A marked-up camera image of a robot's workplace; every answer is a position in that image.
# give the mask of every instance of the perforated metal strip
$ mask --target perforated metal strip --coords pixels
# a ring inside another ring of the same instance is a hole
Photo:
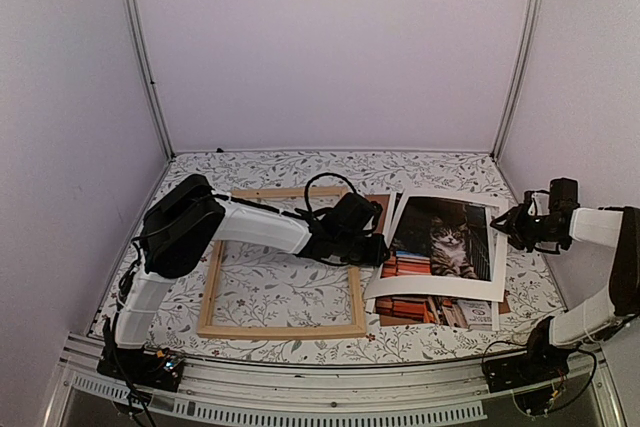
[[[84,373],[76,373],[73,385],[115,402],[125,403],[129,393],[129,389],[115,381]],[[421,410],[346,414],[250,410],[182,398],[175,398],[166,409],[154,407],[153,403],[149,408],[161,414],[230,427],[419,427],[457,425],[487,418],[480,401]]]

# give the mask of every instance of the tabby cat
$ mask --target tabby cat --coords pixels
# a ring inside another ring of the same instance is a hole
[[[467,224],[445,225],[439,217],[431,220],[431,271],[433,275],[477,279],[467,257]]]

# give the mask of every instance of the floral tablecloth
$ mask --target floral tablecloth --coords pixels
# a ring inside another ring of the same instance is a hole
[[[304,186],[313,175],[325,172],[346,175],[361,192],[401,192],[409,187],[487,193],[513,201],[494,162],[484,154],[417,152],[236,152],[183,154],[172,163],[158,200],[192,173],[207,176],[218,191]],[[322,179],[319,185],[332,185]],[[482,354],[494,340],[522,342],[535,321],[562,308],[560,297],[539,254],[509,251],[507,298],[511,312],[500,316],[499,332],[453,329],[432,324],[381,328],[376,315],[367,314],[368,335],[360,339],[316,341],[231,341],[202,339],[196,335],[200,302],[209,267],[212,246],[198,267],[177,281],[164,299],[148,334],[152,345],[168,346],[197,356],[225,357],[262,362],[296,364],[383,364],[442,361]],[[230,257],[238,267],[256,264],[256,259],[275,252],[238,244]],[[105,303],[96,314],[91,335],[99,337],[105,316],[115,312],[119,276],[135,256],[127,253]],[[340,299],[345,296],[344,274],[304,268],[300,259],[289,258],[290,268],[267,269],[263,284],[246,282],[251,270],[235,269],[237,281],[248,289],[241,297],[222,302],[224,312],[216,315],[226,323],[260,325],[270,318],[286,317],[290,325],[317,325],[308,315],[310,303],[321,303],[333,312],[327,322],[348,315]],[[362,269],[366,285],[372,271]],[[495,350],[509,348],[496,346]]]

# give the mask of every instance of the wooden frame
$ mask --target wooden frame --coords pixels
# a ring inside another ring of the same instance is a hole
[[[312,187],[309,197],[342,197],[348,189],[343,187]],[[242,199],[286,199],[291,197],[303,197],[304,189],[262,189],[262,190],[237,190],[231,193],[234,197]],[[320,340],[320,339],[346,339],[364,337],[367,333],[365,322],[364,301],[360,289],[360,270],[358,267],[348,267],[349,298],[351,300],[351,324],[326,325],[318,327],[238,327],[227,325],[215,325],[213,321],[213,309],[215,295],[220,279],[220,266],[224,242],[216,242],[211,254],[211,266],[207,276],[207,283],[202,297],[200,318],[198,320],[197,334],[200,337],[212,339],[234,340]]]

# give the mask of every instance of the white wall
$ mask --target white wall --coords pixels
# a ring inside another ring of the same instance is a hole
[[[489,151],[526,0],[139,0],[178,151]]]
[[[122,0],[0,0],[0,425],[35,425],[163,159]]]
[[[580,182],[584,206],[640,206],[640,0],[543,0],[502,165],[518,192]],[[608,280],[613,252],[549,261],[570,306]],[[629,425],[640,425],[640,327],[606,344]]]

